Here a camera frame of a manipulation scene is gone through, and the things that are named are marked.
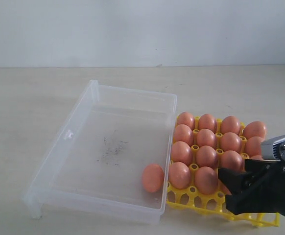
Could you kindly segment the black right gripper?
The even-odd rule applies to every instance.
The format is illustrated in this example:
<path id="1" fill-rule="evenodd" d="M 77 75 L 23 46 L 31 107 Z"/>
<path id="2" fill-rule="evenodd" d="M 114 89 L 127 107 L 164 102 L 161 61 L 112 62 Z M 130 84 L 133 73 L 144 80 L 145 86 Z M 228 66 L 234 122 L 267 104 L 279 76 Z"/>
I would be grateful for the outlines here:
<path id="1" fill-rule="evenodd" d="M 226 209 L 242 213 L 275 213 L 285 216 L 285 162 L 245 161 L 244 172 L 218 169 L 219 180 L 230 194 Z"/>

